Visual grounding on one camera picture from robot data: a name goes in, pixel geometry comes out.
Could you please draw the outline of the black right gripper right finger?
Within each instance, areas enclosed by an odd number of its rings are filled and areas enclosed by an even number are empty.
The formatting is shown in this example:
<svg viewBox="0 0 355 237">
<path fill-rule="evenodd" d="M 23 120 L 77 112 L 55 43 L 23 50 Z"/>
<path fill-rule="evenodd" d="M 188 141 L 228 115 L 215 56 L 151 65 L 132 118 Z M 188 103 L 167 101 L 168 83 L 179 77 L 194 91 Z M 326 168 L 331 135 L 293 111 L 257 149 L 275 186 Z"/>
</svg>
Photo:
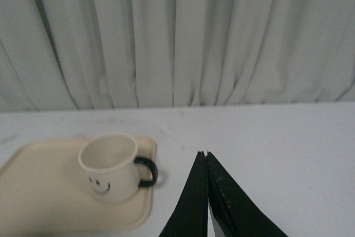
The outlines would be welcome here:
<svg viewBox="0 0 355 237">
<path fill-rule="evenodd" d="M 237 184 L 213 153 L 206 156 L 209 204 L 225 236 L 286 236 Z"/>
</svg>

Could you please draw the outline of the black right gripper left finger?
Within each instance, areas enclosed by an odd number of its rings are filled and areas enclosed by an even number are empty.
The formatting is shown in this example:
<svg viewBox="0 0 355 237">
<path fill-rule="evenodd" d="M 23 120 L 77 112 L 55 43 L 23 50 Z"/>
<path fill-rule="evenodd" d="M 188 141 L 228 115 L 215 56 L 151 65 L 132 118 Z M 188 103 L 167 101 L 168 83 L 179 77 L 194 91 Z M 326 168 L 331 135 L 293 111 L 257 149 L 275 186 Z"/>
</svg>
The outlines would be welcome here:
<svg viewBox="0 0 355 237">
<path fill-rule="evenodd" d="M 198 152 L 177 205 L 160 236 L 207 236 L 208 174 Z"/>
</svg>

